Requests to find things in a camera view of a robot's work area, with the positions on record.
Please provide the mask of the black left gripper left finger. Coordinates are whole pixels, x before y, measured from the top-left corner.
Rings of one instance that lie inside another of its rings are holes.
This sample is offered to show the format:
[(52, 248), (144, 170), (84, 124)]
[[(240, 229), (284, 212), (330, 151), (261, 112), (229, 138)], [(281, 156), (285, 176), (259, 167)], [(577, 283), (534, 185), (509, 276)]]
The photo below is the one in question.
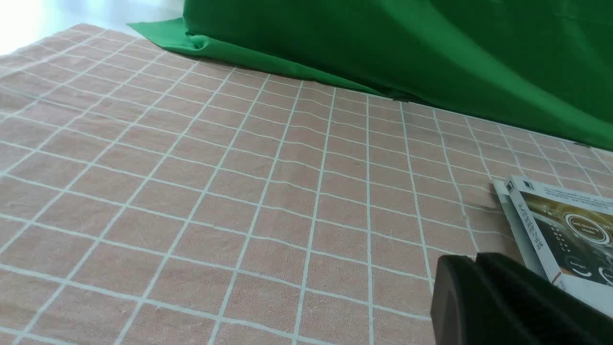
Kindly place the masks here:
[(437, 345), (525, 343), (525, 333), (508, 304), (469, 257), (438, 259), (431, 320)]

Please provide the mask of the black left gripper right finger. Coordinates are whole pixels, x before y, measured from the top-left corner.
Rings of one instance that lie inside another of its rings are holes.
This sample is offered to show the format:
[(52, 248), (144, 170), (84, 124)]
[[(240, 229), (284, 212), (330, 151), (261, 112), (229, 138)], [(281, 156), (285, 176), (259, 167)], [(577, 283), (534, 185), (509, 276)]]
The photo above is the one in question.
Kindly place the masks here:
[(612, 319), (500, 253), (479, 253), (510, 310), (541, 345), (611, 345)]

